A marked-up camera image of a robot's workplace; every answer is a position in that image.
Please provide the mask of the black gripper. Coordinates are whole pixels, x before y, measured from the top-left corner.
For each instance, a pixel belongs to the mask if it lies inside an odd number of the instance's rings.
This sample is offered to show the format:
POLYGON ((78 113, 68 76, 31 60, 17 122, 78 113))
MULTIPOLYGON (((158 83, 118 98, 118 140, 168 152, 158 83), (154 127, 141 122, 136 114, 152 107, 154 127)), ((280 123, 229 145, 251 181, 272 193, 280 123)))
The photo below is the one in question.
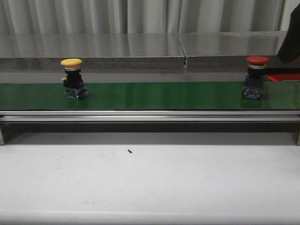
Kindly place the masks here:
POLYGON ((290 63, 300 56, 300 5, 291 12, 286 37, 277 53, 279 60, 290 63))

